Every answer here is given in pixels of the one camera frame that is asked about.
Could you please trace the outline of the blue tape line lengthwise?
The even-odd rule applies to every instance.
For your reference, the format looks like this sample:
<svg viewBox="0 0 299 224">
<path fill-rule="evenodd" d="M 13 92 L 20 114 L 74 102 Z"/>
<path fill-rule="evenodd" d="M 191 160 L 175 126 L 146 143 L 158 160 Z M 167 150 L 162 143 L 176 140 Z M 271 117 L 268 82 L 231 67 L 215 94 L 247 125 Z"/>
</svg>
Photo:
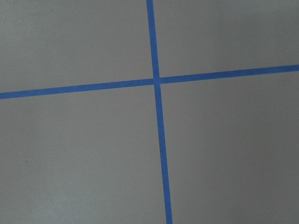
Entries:
<svg viewBox="0 0 299 224">
<path fill-rule="evenodd" d="M 163 181 L 165 216 L 166 216 L 166 223 L 171 224 L 173 223 L 171 193 L 170 193 L 170 182 L 169 182 L 167 151 L 166 151 L 165 131 L 164 131 L 164 117 L 163 117 L 163 105 L 162 105 L 162 94 L 161 94 L 161 79 L 159 74 L 159 63 L 158 63 L 154 4 L 152 0 L 146 1 L 146 4 L 147 4 L 147 14 L 148 14 L 148 24 L 149 24 L 150 51 L 151 51 L 155 105 L 156 105 L 156 114 L 157 114 L 157 130 L 158 130 L 160 162 L 161 162 L 162 181 Z"/>
</svg>

